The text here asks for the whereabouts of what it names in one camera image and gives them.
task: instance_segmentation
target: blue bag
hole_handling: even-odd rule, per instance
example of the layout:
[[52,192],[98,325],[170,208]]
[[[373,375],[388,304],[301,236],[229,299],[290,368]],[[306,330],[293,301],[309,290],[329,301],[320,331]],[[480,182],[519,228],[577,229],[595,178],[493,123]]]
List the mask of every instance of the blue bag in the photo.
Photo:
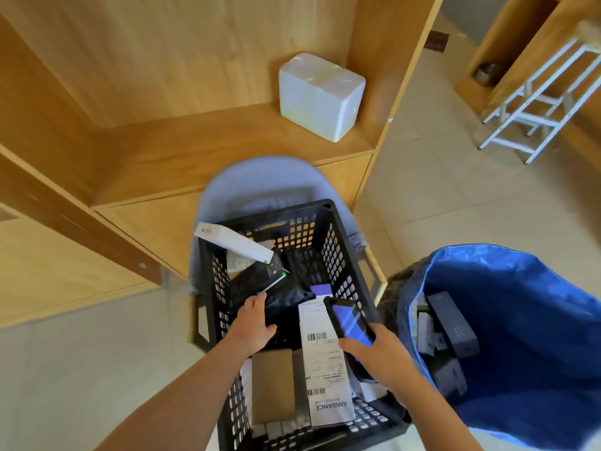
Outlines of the blue bag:
[[432,381],[411,338],[419,292],[448,291],[480,343],[460,361],[452,403],[470,428],[544,449],[581,449],[601,428],[601,303],[537,257],[488,244],[447,246],[389,279],[378,310]]

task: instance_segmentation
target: wall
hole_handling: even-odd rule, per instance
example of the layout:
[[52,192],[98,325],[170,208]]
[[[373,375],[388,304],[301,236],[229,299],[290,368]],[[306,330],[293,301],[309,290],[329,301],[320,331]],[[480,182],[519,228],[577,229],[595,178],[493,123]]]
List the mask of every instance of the wall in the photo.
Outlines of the wall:
[[481,43],[507,0],[444,0],[441,11],[472,39]]

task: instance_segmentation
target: dark gray box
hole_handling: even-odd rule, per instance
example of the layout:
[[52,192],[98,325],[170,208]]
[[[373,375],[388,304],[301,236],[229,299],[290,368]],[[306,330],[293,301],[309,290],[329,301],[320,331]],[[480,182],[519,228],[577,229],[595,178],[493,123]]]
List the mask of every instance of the dark gray box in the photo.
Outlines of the dark gray box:
[[453,302],[451,295],[443,291],[428,296],[428,302],[447,333],[457,357],[469,358],[480,354],[478,338]]

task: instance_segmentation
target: white styrofoam box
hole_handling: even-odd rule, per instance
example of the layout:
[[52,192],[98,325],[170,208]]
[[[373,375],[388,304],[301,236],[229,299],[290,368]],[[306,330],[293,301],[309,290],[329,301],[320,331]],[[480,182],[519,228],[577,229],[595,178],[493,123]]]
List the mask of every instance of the white styrofoam box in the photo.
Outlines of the white styrofoam box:
[[364,89],[364,77],[310,53],[299,53],[280,68],[280,112],[337,143],[355,124]]

